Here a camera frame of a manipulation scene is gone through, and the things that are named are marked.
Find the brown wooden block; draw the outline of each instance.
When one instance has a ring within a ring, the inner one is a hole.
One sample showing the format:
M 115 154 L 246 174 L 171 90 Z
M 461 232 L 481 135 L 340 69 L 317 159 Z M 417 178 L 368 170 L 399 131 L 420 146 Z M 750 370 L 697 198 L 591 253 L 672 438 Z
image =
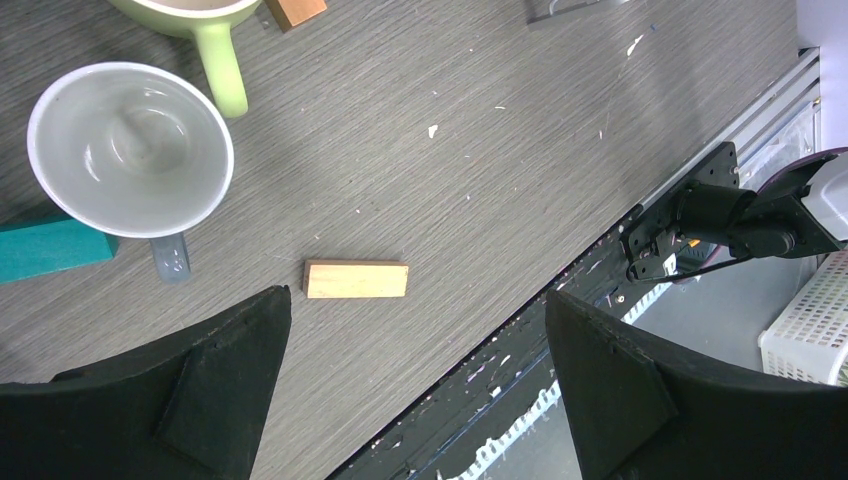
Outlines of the brown wooden block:
M 327 9 L 324 0 L 265 0 L 283 30 L 296 27 Z
M 406 295 L 409 266 L 400 262 L 307 260 L 306 298 L 376 298 Z

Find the wooden block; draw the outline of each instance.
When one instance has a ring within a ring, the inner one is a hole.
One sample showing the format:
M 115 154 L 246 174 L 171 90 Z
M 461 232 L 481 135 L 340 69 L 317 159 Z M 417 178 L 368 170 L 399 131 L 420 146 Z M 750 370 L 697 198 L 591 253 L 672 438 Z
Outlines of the wooden block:
M 294 28 L 327 9 L 324 0 L 265 0 L 280 28 Z
M 0 227 L 0 283 L 111 260 L 118 239 L 69 217 Z
M 409 266 L 400 262 L 307 260 L 306 298 L 376 298 L 406 295 Z

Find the turquoise block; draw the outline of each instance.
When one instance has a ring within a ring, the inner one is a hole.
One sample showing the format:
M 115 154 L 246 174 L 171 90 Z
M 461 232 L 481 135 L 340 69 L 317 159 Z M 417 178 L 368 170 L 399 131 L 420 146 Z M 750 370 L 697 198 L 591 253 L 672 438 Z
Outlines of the turquoise block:
M 0 227 L 0 283 L 104 262 L 118 239 L 70 217 Z

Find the green cup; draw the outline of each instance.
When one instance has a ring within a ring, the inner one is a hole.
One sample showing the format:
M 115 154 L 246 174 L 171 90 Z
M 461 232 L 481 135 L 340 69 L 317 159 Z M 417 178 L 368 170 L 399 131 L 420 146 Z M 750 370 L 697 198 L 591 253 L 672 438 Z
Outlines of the green cup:
M 191 38 L 200 51 L 218 110 L 225 117 L 247 112 L 247 94 L 230 29 L 261 0 L 109 0 L 136 22 L 173 37 Z

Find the table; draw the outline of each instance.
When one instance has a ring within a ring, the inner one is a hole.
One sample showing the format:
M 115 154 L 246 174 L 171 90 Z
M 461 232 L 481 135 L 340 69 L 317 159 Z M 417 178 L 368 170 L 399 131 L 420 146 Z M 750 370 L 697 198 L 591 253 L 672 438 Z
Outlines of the table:
M 3 223 L 55 212 L 25 130 L 63 73 L 130 60 L 208 93 L 188 42 L 104 1 L 33 3 L 0 6 Z M 234 31 L 251 109 L 228 122 L 227 198 L 187 233 L 192 281 L 161 284 L 126 240 L 107 264 L 0 287 L 0 381 L 289 284 L 254 478 L 323 478 L 792 65 L 794 5 L 636 0 L 531 33 L 531 0 L 329 2 L 285 34 L 261 6 Z M 408 295 L 307 301 L 315 257 L 403 260 Z

